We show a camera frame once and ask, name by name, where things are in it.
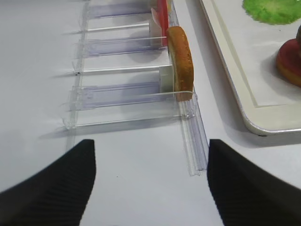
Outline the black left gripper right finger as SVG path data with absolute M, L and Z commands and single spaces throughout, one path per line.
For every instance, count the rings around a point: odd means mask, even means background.
M 210 140 L 207 180 L 226 226 L 299 226 L 301 191 L 219 139 Z

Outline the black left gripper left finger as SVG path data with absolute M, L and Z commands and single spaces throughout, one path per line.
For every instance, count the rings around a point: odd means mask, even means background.
M 78 226 L 96 177 L 95 142 L 84 139 L 0 194 L 2 226 Z

